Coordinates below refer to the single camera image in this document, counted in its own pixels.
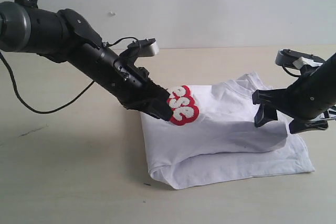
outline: white t-shirt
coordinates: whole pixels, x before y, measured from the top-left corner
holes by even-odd
[[[141,113],[150,176],[175,189],[255,176],[312,172],[304,141],[288,122],[254,126],[257,73],[215,85],[169,89],[170,122]]]

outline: table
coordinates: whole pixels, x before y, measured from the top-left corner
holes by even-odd
[[[136,64],[166,88],[251,71],[283,88],[295,79],[274,63],[281,48],[324,59],[336,52],[335,45],[167,49]],[[68,63],[5,56],[22,97],[40,110],[65,104],[90,82]],[[314,173],[173,190],[148,175],[139,113],[125,110],[97,84],[50,115],[17,101],[2,64],[0,87],[0,223],[335,222],[335,122],[327,131],[302,133]]]

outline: red and white emblem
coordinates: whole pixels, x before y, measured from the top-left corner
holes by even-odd
[[[195,105],[195,99],[191,96],[188,86],[179,86],[168,89],[171,94],[168,104],[173,110],[170,121],[178,126],[194,122],[199,115],[199,109]]]

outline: wire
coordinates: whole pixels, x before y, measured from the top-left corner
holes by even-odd
[[[301,75],[298,75],[298,74],[294,74],[294,73],[289,72],[288,69],[285,67],[285,65],[282,65],[282,69],[283,69],[287,74],[289,74],[290,76],[293,76],[293,77],[296,77],[296,78],[298,78],[298,77],[301,76]]]
[[[80,92],[80,94],[78,96],[76,96],[74,99],[72,99],[70,102],[68,102],[67,104],[57,108],[57,109],[54,109],[54,110],[50,110],[50,111],[38,111],[38,110],[35,110],[33,109],[31,106],[29,106],[20,96],[18,90],[17,90],[17,85],[16,85],[16,81],[15,81],[15,77],[14,77],[14,74],[13,74],[13,71],[12,71],[12,68],[10,67],[10,65],[8,64],[7,60],[5,59],[5,57],[2,55],[2,53],[0,52],[0,59],[1,61],[4,63],[4,65],[6,66],[8,72],[9,72],[9,75],[11,77],[11,81],[12,81],[12,84],[13,84],[13,89],[14,89],[14,92],[15,92],[15,95],[16,97],[18,98],[18,100],[26,107],[28,108],[29,110],[37,113],[37,114],[51,114],[51,113],[54,113],[54,112],[57,112],[61,109],[64,109],[65,107],[71,105],[72,103],[74,103],[75,101],[78,100],[78,98],[80,98],[93,84],[94,84],[94,81],[92,81],[82,92]]]
[[[109,43],[107,43],[107,47],[113,47],[113,46],[115,46],[116,44],[118,44],[118,43],[120,43],[121,41],[123,41],[123,40],[125,40],[125,39],[134,39],[135,41],[136,41],[136,43],[138,44],[138,50],[137,50],[137,52],[136,52],[136,54],[135,55],[138,55],[139,53],[140,53],[140,50],[141,50],[141,44],[140,44],[140,41],[137,39],[137,38],[135,38],[135,37],[124,37],[124,38],[121,38],[121,39],[118,39],[116,42],[114,42],[113,44],[109,44]],[[129,58],[131,58],[131,57],[133,57],[133,55],[130,55],[130,56],[128,56],[128,57],[123,57],[123,59],[129,59]],[[119,69],[117,69],[116,68],[116,63],[117,63],[117,61],[119,61],[121,58],[120,57],[118,57],[117,59],[115,59],[114,61],[113,61],[113,67],[117,70],[117,71],[119,71]]]

